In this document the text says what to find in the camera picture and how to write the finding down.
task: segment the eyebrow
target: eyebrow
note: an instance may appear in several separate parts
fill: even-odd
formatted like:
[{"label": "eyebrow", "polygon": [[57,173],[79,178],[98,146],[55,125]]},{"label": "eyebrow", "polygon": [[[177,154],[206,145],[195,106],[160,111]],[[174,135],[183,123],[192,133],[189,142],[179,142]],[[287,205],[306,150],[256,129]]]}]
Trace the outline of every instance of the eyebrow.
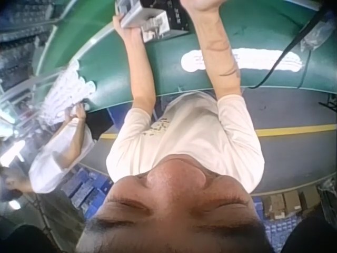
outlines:
[{"label": "eyebrow", "polygon": [[253,222],[234,227],[224,226],[198,226],[194,227],[197,232],[211,233],[217,237],[255,237],[260,233],[264,233],[265,228],[259,222]]},{"label": "eyebrow", "polygon": [[131,221],[109,221],[93,218],[86,224],[85,231],[89,233],[99,233],[102,235],[114,229],[134,227],[135,225],[136,223]]}]

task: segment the factory floor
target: factory floor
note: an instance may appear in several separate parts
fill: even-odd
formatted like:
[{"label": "factory floor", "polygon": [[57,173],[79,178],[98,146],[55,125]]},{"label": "factory floor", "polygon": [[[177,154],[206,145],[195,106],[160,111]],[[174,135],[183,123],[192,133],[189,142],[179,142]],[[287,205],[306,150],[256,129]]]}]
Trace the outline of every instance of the factory floor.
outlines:
[{"label": "factory floor", "polygon": [[[243,96],[265,158],[265,173],[254,193],[290,190],[334,173],[336,113],[319,105],[326,101],[325,93],[261,88],[245,89]],[[112,127],[81,164],[107,174],[106,157],[116,133]]]}]

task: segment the dark hair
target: dark hair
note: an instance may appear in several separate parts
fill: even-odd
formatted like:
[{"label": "dark hair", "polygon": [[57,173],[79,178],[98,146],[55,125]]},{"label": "dark hair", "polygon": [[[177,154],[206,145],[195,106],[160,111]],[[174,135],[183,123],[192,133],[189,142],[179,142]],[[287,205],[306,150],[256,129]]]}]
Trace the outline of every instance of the dark hair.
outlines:
[{"label": "dark hair", "polygon": [[0,165],[0,202],[9,202],[18,199],[22,196],[22,192],[19,190],[9,190],[6,187],[7,176],[4,175],[4,171],[7,167]]},{"label": "dark hair", "polygon": [[[218,250],[216,253],[275,253],[271,246],[266,233],[264,224],[261,222],[253,222],[250,224],[240,225],[234,228],[239,233],[237,236],[223,234],[217,239]],[[175,249],[170,244],[156,245],[153,242],[150,245],[142,244],[128,244],[124,247],[115,241],[113,236],[109,238],[110,241],[102,242],[91,232],[84,233],[77,244],[76,253],[193,253],[193,251],[185,249]]]}]

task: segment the nose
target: nose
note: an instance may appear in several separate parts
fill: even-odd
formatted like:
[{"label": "nose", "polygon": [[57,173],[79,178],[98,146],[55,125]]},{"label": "nose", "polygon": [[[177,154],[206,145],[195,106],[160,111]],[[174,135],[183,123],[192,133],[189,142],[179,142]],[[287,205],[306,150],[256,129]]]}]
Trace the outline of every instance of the nose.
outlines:
[{"label": "nose", "polygon": [[206,176],[198,167],[172,159],[152,169],[146,185],[158,201],[180,205],[200,194],[206,185]]}]

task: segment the electronic device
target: electronic device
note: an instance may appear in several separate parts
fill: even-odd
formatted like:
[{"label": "electronic device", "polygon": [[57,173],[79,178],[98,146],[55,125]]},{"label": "electronic device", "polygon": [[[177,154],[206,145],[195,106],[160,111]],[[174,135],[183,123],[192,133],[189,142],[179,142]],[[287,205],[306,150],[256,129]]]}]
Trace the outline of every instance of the electronic device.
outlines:
[{"label": "electronic device", "polygon": [[116,0],[123,14],[121,27],[140,27],[144,42],[172,38],[190,31],[188,15],[179,0]]}]

